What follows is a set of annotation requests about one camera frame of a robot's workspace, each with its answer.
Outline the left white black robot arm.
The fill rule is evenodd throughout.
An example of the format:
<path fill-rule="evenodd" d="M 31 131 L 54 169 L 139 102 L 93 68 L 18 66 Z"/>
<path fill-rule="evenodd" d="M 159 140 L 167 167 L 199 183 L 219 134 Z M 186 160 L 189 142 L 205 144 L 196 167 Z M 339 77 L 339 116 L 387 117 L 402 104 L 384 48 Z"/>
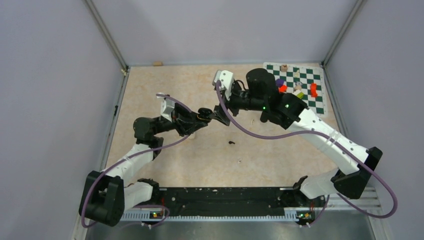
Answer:
<path fill-rule="evenodd" d="M 158 184 L 149 179 L 130 183 L 135 174 L 155 160 L 161 151 L 173 147 L 195 131 L 208 126 L 213 110 L 192 111 L 180 103 L 164 102 L 160 116 L 139 117 L 133 122 L 135 144 L 116 163 L 102 171 L 91 171 L 85 180 L 78 213 L 86 219 L 115 226 L 125 211 L 137 204 L 154 207 L 160 202 Z"/>

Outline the black earbud charging case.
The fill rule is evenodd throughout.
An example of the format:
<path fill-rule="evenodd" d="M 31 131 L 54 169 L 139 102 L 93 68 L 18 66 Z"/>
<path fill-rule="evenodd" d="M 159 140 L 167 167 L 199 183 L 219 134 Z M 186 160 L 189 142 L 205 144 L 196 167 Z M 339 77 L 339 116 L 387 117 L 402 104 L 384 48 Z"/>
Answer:
<path fill-rule="evenodd" d="M 205 107 L 201 107 L 198 109 L 198 113 L 196 117 L 201 121 L 210 122 L 212 120 L 213 110 Z"/>

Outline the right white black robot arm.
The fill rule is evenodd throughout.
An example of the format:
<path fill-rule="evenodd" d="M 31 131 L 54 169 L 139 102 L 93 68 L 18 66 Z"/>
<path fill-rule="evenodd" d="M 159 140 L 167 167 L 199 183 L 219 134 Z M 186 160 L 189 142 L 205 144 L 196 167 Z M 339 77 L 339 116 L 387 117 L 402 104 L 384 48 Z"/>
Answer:
<path fill-rule="evenodd" d="M 365 148 L 346 138 L 324 122 L 293 93 L 280 92 L 273 74 L 255 68 L 246 74 L 244 90 L 228 70 L 218 70 L 213 86 L 219 99 L 218 115 L 228 125 L 239 110 L 260 111 L 260 121 L 287 130 L 286 137 L 300 135 L 335 164 L 336 168 L 315 176 L 304 176 L 293 186 L 293 200 L 307 206 L 314 198 L 341 194 L 359 199 L 383 153 L 377 147 Z"/>

